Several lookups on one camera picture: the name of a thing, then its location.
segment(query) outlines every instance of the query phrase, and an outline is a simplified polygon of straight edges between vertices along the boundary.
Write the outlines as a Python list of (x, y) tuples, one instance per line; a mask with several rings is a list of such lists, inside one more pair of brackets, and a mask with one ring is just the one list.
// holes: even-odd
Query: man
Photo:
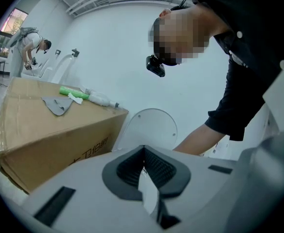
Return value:
[(27, 55), (29, 62), (32, 63), (32, 51), (36, 49), (36, 53), (39, 50), (44, 50), (45, 52), (51, 47), (51, 42), (44, 39), (38, 33), (29, 33), (25, 37), (18, 41), (16, 44), (12, 63), (10, 77), (21, 77), (21, 72), (23, 67), (25, 69), (31, 69), (31, 65), (28, 63)]
[(242, 141), (264, 104), (262, 95), (284, 68), (284, 0), (192, 0), (165, 9), (150, 35), (154, 54), (168, 66), (202, 53), (214, 37), (230, 55), (226, 89), (215, 111), (174, 150), (199, 155), (225, 135)]

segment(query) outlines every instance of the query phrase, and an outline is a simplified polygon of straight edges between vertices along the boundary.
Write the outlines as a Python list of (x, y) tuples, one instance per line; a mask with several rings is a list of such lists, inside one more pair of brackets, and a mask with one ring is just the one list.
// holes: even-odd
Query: hand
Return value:
[(31, 65), (30, 64), (25, 65), (25, 69), (26, 70), (32, 70)]

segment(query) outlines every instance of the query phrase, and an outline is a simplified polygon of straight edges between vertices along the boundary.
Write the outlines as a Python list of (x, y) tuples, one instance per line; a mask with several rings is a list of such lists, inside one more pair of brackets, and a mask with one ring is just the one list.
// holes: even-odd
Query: gray cloth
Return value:
[(71, 106), (73, 100), (62, 97), (42, 97), (46, 106), (57, 116), (63, 115)]

